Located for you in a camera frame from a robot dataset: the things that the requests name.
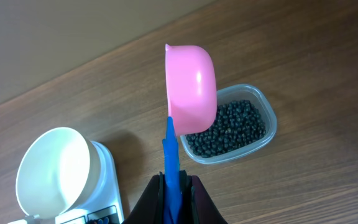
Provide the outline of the pink scoop blue handle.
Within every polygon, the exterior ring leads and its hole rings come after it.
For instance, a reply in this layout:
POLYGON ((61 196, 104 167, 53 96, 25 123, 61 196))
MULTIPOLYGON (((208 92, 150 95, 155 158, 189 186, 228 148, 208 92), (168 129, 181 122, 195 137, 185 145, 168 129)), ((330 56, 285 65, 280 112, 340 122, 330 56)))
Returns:
POLYGON ((162 140, 165 177, 164 223, 178 223, 182 193, 177 137, 200 133, 214 122, 217 90, 211 57, 196 45, 165 45, 168 118, 162 140))

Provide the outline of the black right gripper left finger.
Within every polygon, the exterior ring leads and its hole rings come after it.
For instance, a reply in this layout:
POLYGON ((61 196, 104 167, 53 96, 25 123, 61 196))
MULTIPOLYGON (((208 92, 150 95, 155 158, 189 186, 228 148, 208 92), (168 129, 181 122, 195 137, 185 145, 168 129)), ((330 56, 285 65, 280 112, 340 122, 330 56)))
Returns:
POLYGON ((162 224, 164 191, 164 175, 154 175, 123 224, 162 224))

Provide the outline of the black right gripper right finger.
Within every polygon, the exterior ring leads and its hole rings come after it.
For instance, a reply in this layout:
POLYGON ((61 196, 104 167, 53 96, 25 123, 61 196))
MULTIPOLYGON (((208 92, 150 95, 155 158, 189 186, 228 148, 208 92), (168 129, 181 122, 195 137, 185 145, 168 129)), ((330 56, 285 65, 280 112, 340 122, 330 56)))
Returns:
POLYGON ((200 178, 180 171, 182 206, 179 223, 227 224, 200 178))

